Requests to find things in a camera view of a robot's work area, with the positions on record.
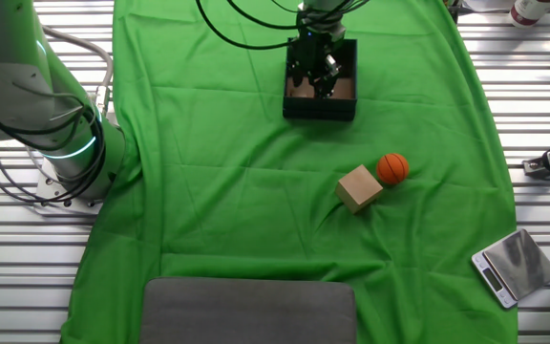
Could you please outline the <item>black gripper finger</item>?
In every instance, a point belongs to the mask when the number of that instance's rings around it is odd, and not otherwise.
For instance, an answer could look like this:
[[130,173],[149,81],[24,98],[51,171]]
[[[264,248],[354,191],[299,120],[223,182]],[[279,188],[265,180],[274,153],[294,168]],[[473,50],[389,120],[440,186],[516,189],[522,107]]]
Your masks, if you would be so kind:
[[333,94],[333,88],[341,71],[341,65],[328,54],[325,58],[325,71],[320,79],[320,97],[329,98]]
[[304,72],[295,59],[289,59],[286,62],[286,75],[291,78],[294,88],[298,88],[303,83]]

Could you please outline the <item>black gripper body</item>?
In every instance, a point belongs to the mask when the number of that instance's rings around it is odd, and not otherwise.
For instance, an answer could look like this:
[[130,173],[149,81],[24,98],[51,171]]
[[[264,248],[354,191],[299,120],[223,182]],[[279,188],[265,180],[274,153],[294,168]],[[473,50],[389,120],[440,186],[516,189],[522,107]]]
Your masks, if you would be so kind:
[[343,45],[344,38],[332,39],[328,34],[312,33],[299,35],[290,40],[287,47],[286,65],[304,72],[322,72],[329,68],[328,57]]

